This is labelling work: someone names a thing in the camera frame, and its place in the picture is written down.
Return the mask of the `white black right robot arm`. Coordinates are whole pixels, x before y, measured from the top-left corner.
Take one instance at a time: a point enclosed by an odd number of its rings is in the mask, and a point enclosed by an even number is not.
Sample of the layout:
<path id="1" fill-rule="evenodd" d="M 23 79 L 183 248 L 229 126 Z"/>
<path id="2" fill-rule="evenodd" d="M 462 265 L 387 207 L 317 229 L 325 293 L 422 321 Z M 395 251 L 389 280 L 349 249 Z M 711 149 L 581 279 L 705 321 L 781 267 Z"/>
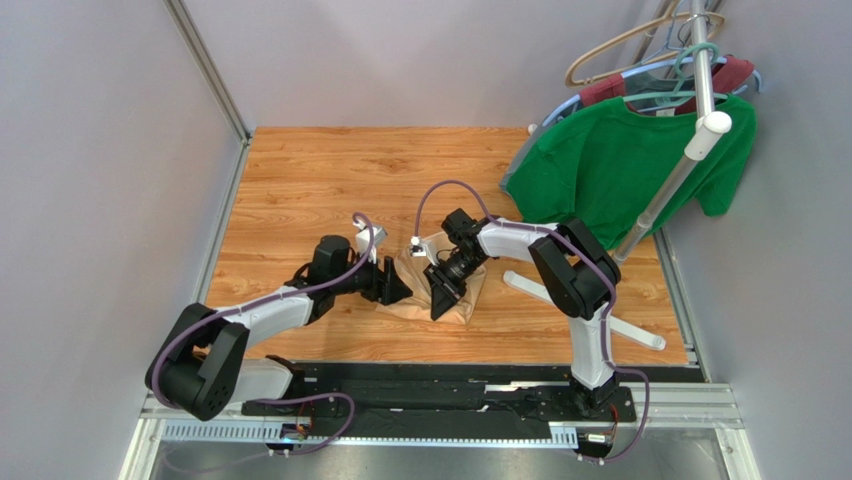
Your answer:
<path id="1" fill-rule="evenodd" d="M 619 266 L 579 218 L 557 224 L 474 220 L 457 209 L 442 223 L 454 245 L 445 259 L 431 255 L 424 275 L 430 288 L 430 315 L 436 320 L 467 292 L 467 279 L 489 259 L 510 258 L 535 265 L 545 291 L 570 322 L 575 402 L 597 410 L 618 388 L 608 355 L 605 309 L 621 279 Z"/>

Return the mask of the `beige cloth napkin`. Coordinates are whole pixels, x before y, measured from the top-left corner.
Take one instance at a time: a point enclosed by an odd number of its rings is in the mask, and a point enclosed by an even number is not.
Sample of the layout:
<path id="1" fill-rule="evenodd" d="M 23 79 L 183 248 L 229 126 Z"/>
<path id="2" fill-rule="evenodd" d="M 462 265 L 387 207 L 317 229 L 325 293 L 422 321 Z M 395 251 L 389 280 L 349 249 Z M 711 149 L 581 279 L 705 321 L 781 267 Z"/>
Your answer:
<path id="1" fill-rule="evenodd" d="M 431 289 L 423 273 L 430 262 L 426 257 L 413 257 L 408 246 L 394 255 L 399 278 L 412 290 L 412 296 L 392 305 L 377 305 L 376 312 L 404 320 L 431 321 Z M 467 325 L 474 313 L 486 279 L 486 268 L 478 267 L 467 279 L 467 292 L 462 299 L 437 319 L 438 323 Z"/>

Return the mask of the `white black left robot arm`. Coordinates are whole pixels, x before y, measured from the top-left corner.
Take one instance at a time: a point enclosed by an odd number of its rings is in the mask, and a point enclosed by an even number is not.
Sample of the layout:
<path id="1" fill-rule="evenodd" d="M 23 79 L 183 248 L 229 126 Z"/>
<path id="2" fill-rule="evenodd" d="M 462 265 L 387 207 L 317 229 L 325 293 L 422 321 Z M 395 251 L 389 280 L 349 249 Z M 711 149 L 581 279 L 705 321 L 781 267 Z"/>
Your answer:
<path id="1" fill-rule="evenodd" d="M 233 403 L 284 398 L 295 365 L 276 356 L 248 360 L 247 349 L 319 320 L 343 295 L 359 294 L 381 305 L 411 297 L 393 259 L 377 256 L 386 236 L 382 227 L 362 229 L 354 243 L 324 236 L 312 260 L 274 292 L 219 309 L 188 305 L 150 364 L 146 387 L 163 405 L 201 421 Z"/>

